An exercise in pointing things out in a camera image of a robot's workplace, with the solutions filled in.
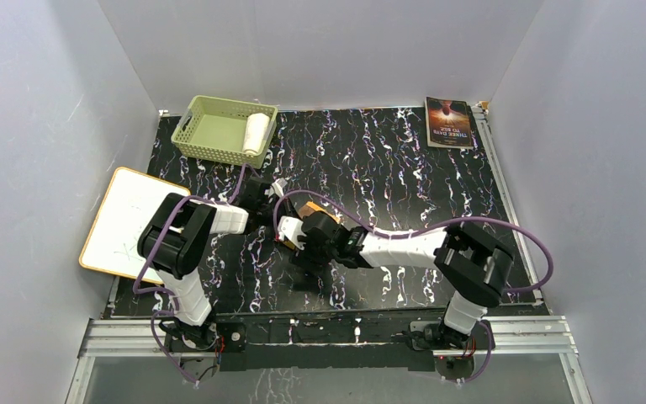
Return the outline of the yellow brown cloth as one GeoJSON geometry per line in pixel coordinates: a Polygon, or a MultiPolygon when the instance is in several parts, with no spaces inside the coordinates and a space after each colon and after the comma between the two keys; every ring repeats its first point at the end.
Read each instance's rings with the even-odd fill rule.
{"type": "Polygon", "coordinates": [[[304,205],[300,206],[299,208],[293,208],[293,206],[290,205],[289,207],[287,207],[286,213],[283,216],[285,215],[292,216],[297,219],[301,219],[303,221],[302,230],[304,233],[305,233],[305,230],[303,229],[304,223],[309,223],[313,226],[313,225],[316,225],[318,222],[321,222],[323,226],[330,226],[332,224],[339,226],[341,222],[339,218],[335,217],[334,215],[331,215],[323,207],[319,206],[318,204],[312,201],[306,202],[304,205]]]}

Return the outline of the white towel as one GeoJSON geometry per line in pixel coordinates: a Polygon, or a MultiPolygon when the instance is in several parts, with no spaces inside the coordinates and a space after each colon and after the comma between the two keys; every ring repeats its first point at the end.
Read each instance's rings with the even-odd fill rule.
{"type": "Polygon", "coordinates": [[[264,113],[251,114],[246,119],[242,152],[256,156],[262,149],[264,138],[268,133],[270,118],[264,113]]]}

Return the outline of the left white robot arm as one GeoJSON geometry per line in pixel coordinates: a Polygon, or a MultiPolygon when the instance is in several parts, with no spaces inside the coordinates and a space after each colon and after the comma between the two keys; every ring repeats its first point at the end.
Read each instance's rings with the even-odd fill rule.
{"type": "Polygon", "coordinates": [[[212,235],[245,235],[269,225],[273,206],[288,181],[250,177],[231,202],[196,195],[165,196],[137,242],[145,268],[155,270],[174,299],[174,317],[186,324],[185,339],[197,350],[214,346],[218,329],[207,318],[212,305],[204,293],[198,266],[212,235]]]}

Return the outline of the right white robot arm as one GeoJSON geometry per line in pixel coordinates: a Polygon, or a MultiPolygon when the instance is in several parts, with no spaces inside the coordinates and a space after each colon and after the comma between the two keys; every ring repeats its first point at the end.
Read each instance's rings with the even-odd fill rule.
{"type": "Polygon", "coordinates": [[[351,229],[316,211],[303,219],[284,216],[277,237],[291,242],[297,258],[347,268],[411,266],[437,269],[455,289],[440,326],[441,340],[462,348],[490,308],[500,304],[513,266],[512,250],[475,225],[461,221],[422,233],[351,229]]]}

